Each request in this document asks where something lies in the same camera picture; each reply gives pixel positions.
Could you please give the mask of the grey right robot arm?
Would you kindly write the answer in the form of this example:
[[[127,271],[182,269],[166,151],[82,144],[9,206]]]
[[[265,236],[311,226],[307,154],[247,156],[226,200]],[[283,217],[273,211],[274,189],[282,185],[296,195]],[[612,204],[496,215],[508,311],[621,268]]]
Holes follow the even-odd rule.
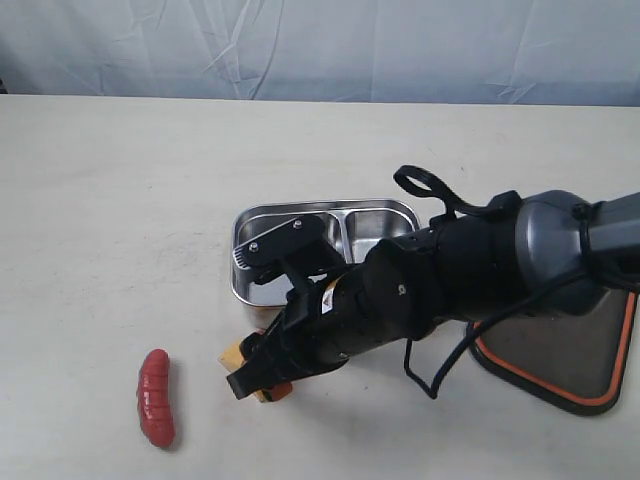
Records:
[[[582,315],[610,290],[639,289],[639,198],[589,203],[560,190],[494,197],[481,208],[449,203],[427,228],[377,242],[347,263],[315,215],[283,222],[239,246],[258,284],[286,277],[284,308],[239,346],[227,381],[245,398],[335,371],[389,343],[407,345],[441,323],[471,331],[421,389],[436,397],[471,344],[519,313]]]

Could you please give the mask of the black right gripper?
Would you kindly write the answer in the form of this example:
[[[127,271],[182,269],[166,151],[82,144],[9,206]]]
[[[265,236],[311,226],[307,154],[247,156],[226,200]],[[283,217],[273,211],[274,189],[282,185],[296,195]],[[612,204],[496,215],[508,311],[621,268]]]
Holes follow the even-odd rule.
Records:
[[[289,395],[290,382],[341,368],[357,355],[430,334],[445,310],[433,252],[382,240],[360,264],[316,283],[300,283],[273,322],[241,343],[245,363],[227,377],[243,399],[265,390],[267,402]]]

